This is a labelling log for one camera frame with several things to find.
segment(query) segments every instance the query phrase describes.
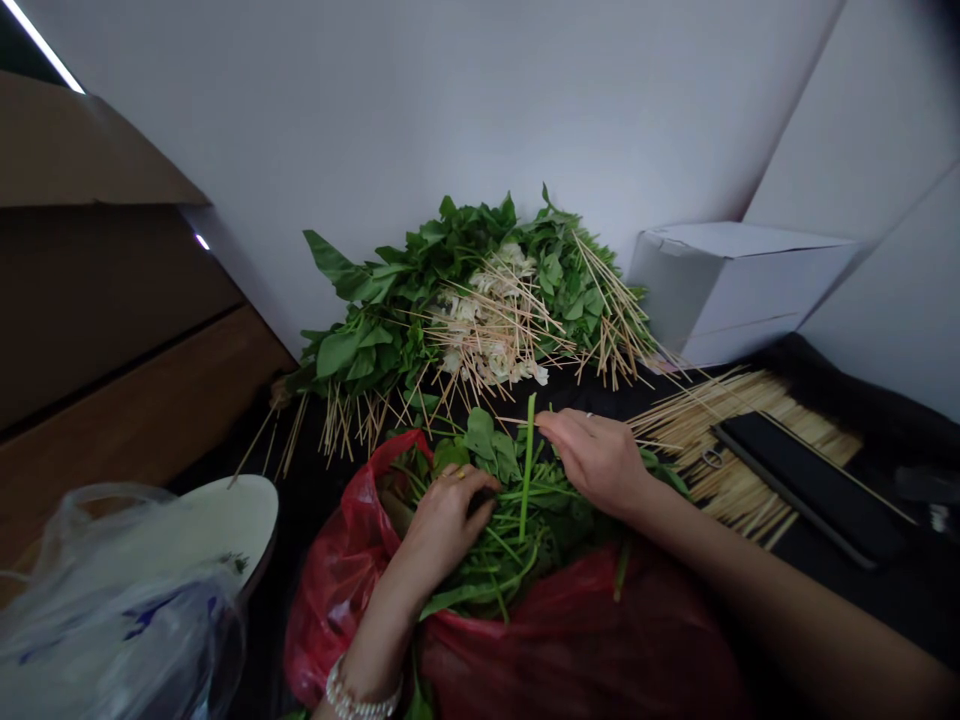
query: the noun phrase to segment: white plastic bag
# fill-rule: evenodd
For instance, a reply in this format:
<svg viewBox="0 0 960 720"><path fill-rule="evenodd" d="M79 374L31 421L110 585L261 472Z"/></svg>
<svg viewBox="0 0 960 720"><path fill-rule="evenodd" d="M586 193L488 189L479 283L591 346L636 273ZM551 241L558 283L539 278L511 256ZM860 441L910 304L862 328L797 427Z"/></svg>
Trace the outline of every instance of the white plastic bag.
<svg viewBox="0 0 960 720"><path fill-rule="evenodd" d="M94 518L92 501L129 505ZM7 718L216 718L243 667L229 565L150 566L151 528L176 496L132 484L67 494L47 523L27 591L0 614Z"/></svg>

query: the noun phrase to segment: hand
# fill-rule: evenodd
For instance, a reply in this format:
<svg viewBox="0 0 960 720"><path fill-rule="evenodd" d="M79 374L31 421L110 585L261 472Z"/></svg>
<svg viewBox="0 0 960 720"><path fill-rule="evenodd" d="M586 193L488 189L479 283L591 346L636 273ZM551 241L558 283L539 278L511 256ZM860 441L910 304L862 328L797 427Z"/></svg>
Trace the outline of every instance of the hand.
<svg viewBox="0 0 960 720"><path fill-rule="evenodd" d="M644 467L624 423L570 409L542 412L535 422L560 453L570 482L607 515L633 519L647 491L660 485Z"/></svg>
<svg viewBox="0 0 960 720"><path fill-rule="evenodd" d="M472 465L448 465L420 500L410 529L388 568L415 603L429 599L490 522L494 499L467 517L470 500L483 488L499 492L500 481Z"/></svg>

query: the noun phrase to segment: white wall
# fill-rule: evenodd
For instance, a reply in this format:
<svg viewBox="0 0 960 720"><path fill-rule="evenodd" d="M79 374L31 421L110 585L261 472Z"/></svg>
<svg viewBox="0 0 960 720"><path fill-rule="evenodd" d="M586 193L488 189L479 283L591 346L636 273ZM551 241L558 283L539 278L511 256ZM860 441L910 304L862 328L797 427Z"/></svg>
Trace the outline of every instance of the white wall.
<svg viewBox="0 0 960 720"><path fill-rule="evenodd" d="M938 3L848 0L745 221L879 241L960 158Z"/></svg>
<svg viewBox="0 0 960 720"><path fill-rule="evenodd" d="M361 260L445 193L530 213L546 181L629 267L643 228L738 216L839 0L21 4L296 348L343 311L303 228Z"/></svg>
<svg viewBox="0 0 960 720"><path fill-rule="evenodd" d="M841 370L960 422L960 163L801 333Z"/></svg>

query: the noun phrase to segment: pearl bracelet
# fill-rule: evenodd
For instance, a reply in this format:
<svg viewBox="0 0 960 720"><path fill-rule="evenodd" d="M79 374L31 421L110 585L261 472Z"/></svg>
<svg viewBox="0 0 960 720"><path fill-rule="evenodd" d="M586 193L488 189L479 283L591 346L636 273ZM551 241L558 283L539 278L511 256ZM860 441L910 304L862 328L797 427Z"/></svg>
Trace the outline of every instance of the pearl bracelet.
<svg viewBox="0 0 960 720"><path fill-rule="evenodd" d="M386 720L393 715L400 704L400 693L403 690L403 676L400 676L400 682L397 689L386 700L378 703L362 703L350 695L350 691L344 687L340 681L340 663L343 662L341 655L334 663L330 671L330 677L327 678L327 702L337 713L341 720Z"/></svg>

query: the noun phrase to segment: red plastic bag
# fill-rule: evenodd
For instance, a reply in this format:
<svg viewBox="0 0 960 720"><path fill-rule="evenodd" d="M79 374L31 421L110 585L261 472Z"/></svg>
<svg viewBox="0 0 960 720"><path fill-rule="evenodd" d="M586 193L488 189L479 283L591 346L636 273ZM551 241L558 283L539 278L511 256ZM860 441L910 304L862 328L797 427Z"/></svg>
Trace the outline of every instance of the red plastic bag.
<svg viewBox="0 0 960 720"><path fill-rule="evenodd" d="M319 704L400 545L376 480L413 445L431 456L419 430L374 453L310 550L284 652L287 681L308 707ZM616 563L616 549L605 548L541 580L509 625L449 610L427 618L419 671L439 716L749 716L730 649L686 571L637 539L615 603Z"/></svg>

